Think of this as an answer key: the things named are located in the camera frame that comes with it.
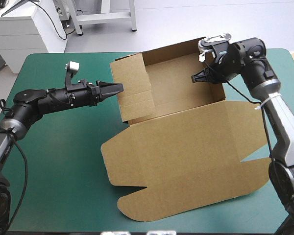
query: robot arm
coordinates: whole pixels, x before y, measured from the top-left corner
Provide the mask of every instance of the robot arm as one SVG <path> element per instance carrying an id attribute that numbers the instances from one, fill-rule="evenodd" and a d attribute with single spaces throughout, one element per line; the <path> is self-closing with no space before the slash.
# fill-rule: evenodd
<path id="1" fill-rule="evenodd" d="M 7 189 L 9 182 L 2 175 L 1 170 L 14 141 L 23 139 L 31 125 L 41 119 L 44 114 L 87 105 L 95 106 L 123 91 L 122 84 L 97 81 L 96 85 L 93 85 L 85 79 L 72 84 L 71 79 L 78 69 L 78 63 L 69 62 L 66 65 L 65 88 L 19 92 L 13 99 L 14 105 L 11 109 L 6 109 L 5 104 L 0 103 L 2 109 L 8 110 L 0 122 L 0 234 L 7 229 L 11 203 L 11 196 Z"/>
<path id="2" fill-rule="evenodd" d="M 266 58 L 263 41 L 251 38 L 230 44 L 230 39 L 229 34 L 222 34 L 199 41 L 199 60 L 206 63 L 205 54 L 211 52 L 213 61 L 192 80 L 226 83 L 240 74 L 251 96 L 262 102 L 277 138 L 269 177 L 290 214 L 276 234 L 294 235 L 294 115 L 279 93 L 280 81 Z"/>

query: white floor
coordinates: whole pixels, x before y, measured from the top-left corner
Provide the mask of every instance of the white floor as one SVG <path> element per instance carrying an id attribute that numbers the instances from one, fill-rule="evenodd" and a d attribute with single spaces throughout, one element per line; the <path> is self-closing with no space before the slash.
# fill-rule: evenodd
<path id="1" fill-rule="evenodd" d="M 90 14 L 98 1 L 76 0 Z M 112 11 L 128 9 L 112 0 Z M 85 25 L 83 36 L 69 36 L 66 52 L 143 51 L 185 40 L 228 32 L 233 42 L 263 39 L 267 48 L 294 51 L 294 1 L 282 0 L 136 0 L 137 32 L 130 22 Z M 0 99 L 7 98 L 16 75 L 0 71 Z"/>

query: cardboard box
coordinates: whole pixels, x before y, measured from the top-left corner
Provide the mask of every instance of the cardboard box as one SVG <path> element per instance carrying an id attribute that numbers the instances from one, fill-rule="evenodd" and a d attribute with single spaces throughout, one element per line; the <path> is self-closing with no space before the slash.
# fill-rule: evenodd
<path id="1" fill-rule="evenodd" d="M 146 187 L 118 200 L 134 220 L 246 195 L 269 179 L 269 158 L 241 162 L 266 144 L 261 111 L 225 101 L 221 84 L 192 83 L 203 69 L 198 41 L 111 63 L 114 81 L 124 85 L 118 101 L 130 126 L 101 151 L 111 184 Z"/>

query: white desk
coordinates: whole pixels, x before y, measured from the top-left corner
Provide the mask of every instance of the white desk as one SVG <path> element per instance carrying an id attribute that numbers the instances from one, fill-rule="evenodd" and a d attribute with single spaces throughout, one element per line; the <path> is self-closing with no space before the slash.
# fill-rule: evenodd
<path id="1" fill-rule="evenodd" d="M 58 37 L 48 16 L 31 2 L 1 17 L 15 2 L 9 0 L 9 4 L 0 10 L 0 55 L 14 73 L 19 73 L 28 55 L 62 53 L 67 40 Z M 64 38 L 65 32 L 53 1 L 41 0 L 38 4 L 49 13 Z"/>

